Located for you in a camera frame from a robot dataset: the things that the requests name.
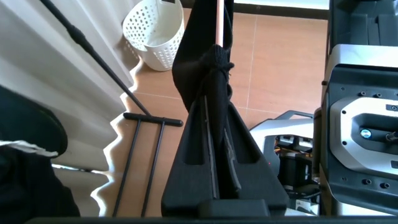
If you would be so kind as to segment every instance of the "black baseboard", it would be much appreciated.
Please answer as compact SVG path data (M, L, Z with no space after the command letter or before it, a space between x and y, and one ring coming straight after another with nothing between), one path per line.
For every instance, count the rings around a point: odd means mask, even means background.
M181 0L184 8L192 8L195 0ZM306 19L322 19L328 20L329 10L324 9L302 9L296 7L278 7L278 6L259 6L253 4L235 3L234 12L268 15L268 16L285 16Z

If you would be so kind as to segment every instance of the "white wall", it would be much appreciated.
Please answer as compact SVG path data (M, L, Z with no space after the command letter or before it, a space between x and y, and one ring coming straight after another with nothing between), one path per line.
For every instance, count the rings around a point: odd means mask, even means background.
M235 0L236 3L260 6L299 7L307 9L329 9L329 0Z

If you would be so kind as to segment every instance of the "black cloth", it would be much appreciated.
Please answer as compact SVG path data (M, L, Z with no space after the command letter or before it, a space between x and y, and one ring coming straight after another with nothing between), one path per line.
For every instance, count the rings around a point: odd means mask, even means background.
M66 132L51 111L1 86L0 102L0 140L65 152ZM72 193L55 176L50 158L0 147L0 223L78 216Z
M221 147L228 103L232 47L233 0L224 1L223 47L215 45L217 1L195 1L173 64L173 80L185 108L206 95L216 148Z

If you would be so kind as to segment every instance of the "black handle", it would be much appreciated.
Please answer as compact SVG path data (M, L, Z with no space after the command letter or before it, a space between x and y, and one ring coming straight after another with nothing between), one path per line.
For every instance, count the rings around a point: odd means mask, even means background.
M285 113L283 113L282 115L280 115L279 117L277 117L275 119L290 119L294 115L299 115L299 116L313 119L313 114L304 113L304 112L300 112L300 111L286 111Z

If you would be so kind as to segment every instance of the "black pole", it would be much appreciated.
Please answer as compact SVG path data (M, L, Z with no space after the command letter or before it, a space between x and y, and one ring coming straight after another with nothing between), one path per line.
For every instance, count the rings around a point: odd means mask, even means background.
M150 169L150 174L149 174L149 180L148 180L148 185L147 185L147 190L145 192L145 199L144 199L144 204L142 205L142 210L141 210L141 217L145 217L145 213L147 211L147 206L148 206L148 199L149 199L149 194L150 194L150 187L152 186L152 180L154 179L154 174L155 174L155 168L156 168L156 161L157 161L157 155L159 154L159 149L160 149L160 143L162 142L162 135L163 135L163 130L164 130L165 123L162 123L162 127L160 128L160 133L159 137L157 139L157 144L156 144L156 150L155 150L155 155L154 155L154 160L152 162L152 168Z
M120 80L120 78L113 72L109 65L98 55L97 51L94 50L93 46L86 40L85 35L80 29L72 25L68 19L54 6L50 0L40 0L43 5L61 22L66 28L70 37L80 45L94 60L105 70L105 72L118 84L118 86L135 102L135 104L144 112L146 115L151 116L149 111L142 105L142 103L132 94L129 88Z
M134 133L134 137L132 139L132 143L131 143L129 155L128 155L128 158L127 158L126 166L124 167L122 182L120 183L118 197L116 199L116 204L115 204L114 209L113 209L112 217L116 217L116 215L118 214L120 200L122 198L124 184L126 183L127 173L129 172L130 163L131 163L131 159L132 159L132 152L134 150L134 146L136 145L136 141L137 141L137 137L138 137L138 130L139 130L140 125L141 125L141 120L138 120L137 121L136 132Z

